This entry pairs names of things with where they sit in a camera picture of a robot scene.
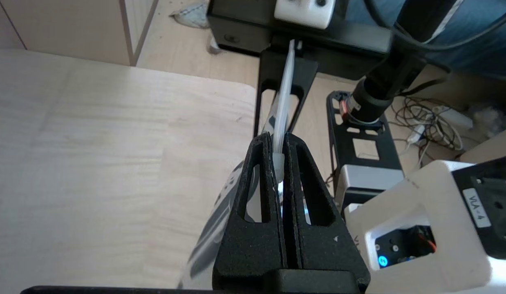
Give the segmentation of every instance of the white motor housing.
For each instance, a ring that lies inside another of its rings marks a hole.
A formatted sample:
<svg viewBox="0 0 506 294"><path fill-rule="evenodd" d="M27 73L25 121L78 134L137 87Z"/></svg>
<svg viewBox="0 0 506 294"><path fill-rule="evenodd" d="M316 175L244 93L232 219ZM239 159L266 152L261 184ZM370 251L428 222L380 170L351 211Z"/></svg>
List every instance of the white motor housing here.
<svg viewBox="0 0 506 294"><path fill-rule="evenodd" d="M335 0L277 0L275 18L317 29L331 21Z"/></svg>
<svg viewBox="0 0 506 294"><path fill-rule="evenodd" d="M506 294L506 259L486 253L475 227L491 226L487 214L480 200L470 203L466 193L461 194L451 173L472 165L434 161L363 205L344 210L348 230L371 273L366 293ZM436 251L381 268L376 239L415 225L431 227Z"/></svg>

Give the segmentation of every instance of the tangled wires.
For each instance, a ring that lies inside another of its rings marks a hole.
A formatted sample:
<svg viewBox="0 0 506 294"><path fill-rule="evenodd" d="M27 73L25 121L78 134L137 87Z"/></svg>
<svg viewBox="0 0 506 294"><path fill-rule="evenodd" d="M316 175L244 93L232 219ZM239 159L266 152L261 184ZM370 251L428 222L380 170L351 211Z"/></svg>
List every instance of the tangled wires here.
<svg viewBox="0 0 506 294"><path fill-rule="evenodd" d="M429 102L435 104L433 107L428 107L422 102ZM451 108L438 99L425 99L416 97L404 97L404 106L400 109L395 109L391 105L391 109L395 113L395 121L389 122L392 125L400 127L407 127L418 135L418 138L411 142L406 140L408 147L417 143L418 145L418 165L422 166L421 161L424 156L434 160L427 154L427 148L430 144L440 145L450 150L461 150L463 148L462 138L455 128L447 122L440 114L450 110Z"/></svg>

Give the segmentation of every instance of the blue led light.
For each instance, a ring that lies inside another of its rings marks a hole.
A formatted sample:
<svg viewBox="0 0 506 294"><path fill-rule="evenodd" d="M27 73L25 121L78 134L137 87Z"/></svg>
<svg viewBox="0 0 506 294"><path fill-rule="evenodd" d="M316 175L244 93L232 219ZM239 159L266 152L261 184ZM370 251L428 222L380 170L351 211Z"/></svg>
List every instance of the blue led light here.
<svg viewBox="0 0 506 294"><path fill-rule="evenodd" d="M380 256L378 258L378 264L382 267L387 266L387 258L385 258L385 256Z"/></svg>

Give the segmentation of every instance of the blue fabric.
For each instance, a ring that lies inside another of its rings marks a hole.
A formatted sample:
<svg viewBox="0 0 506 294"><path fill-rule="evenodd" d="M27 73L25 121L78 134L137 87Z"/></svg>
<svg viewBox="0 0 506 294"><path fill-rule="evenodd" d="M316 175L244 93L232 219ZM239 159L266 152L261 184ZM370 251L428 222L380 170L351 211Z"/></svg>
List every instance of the blue fabric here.
<svg viewBox="0 0 506 294"><path fill-rule="evenodd" d="M405 0L375 0L388 24L393 24ZM483 31L506 12L506 0L464 0L446 29L432 44L450 44ZM350 0L346 19L375 25L363 0ZM483 75L506 76L506 23L481 40L446 52L427 54L451 69Z"/></svg>

